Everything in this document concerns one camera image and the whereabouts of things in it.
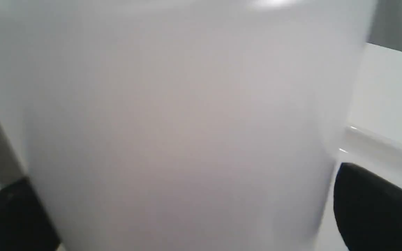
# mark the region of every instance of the black object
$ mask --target black object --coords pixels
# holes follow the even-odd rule
[[[0,190],[0,251],[55,251],[59,243],[26,178]]]
[[[402,251],[402,189],[368,170],[342,163],[334,213],[350,251]]]

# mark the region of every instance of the white container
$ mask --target white container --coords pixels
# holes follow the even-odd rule
[[[67,249],[310,250],[373,7],[0,2],[0,83]]]

